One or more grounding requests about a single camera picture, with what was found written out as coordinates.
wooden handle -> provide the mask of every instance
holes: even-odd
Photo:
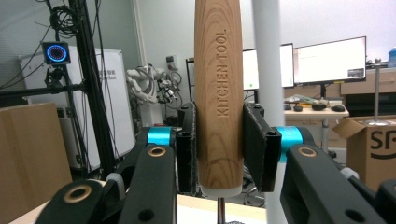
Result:
[[[202,191],[230,197],[242,187],[242,31],[239,0],[195,1],[195,100]]]

wooden tabletop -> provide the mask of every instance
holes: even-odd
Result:
[[[349,112],[335,112],[330,108],[325,108],[324,110],[316,111],[312,108],[303,108],[303,111],[296,112],[294,110],[285,110],[286,118],[312,118],[312,119],[340,119],[344,117],[349,117]]]
[[[177,195],[177,223],[199,224],[216,223],[217,201]],[[32,224],[45,207],[46,203],[10,222],[11,224]],[[235,203],[225,204],[226,221],[239,221],[249,224],[266,223],[267,214],[263,208],[245,206]]]

white robot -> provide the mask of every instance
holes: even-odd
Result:
[[[130,98],[135,97],[139,105],[142,126],[163,123],[160,104],[172,103],[177,99],[175,91],[179,91],[179,80],[152,65],[127,70],[126,80]]]

blue led ring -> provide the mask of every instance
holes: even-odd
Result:
[[[56,56],[53,56],[53,55],[51,54],[51,52],[52,52],[53,50],[55,50],[55,49],[59,49],[59,50],[62,52],[62,56],[61,56],[61,57],[56,57]],[[66,56],[67,56],[67,51],[66,51],[65,48],[63,48],[63,47],[60,46],[60,45],[52,45],[52,46],[50,46],[50,47],[47,49],[47,56],[48,56],[51,60],[55,61],[56,63],[61,63],[61,62],[64,61],[64,59],[66,58]]]

computer monitor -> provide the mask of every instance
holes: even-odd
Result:
[[[242,52],[244,90],[257,90],[259,88],[259,68],[257,65],[257,52],[255,49],[245,49]]]
[[[296,48],[294,58],[295,86],[325,85],[366,80],[366,37]]]
[[[284,44],[280,48],[280,76],[282,87],[294,87],[293,44]]]
[[[293,75],[293,45],[280,46],[280,74],[283,88],[294,86]],[[257,90],[259,88],[259,69],[257,65],[257,50],[246,49],[243,51],[244,90]]]

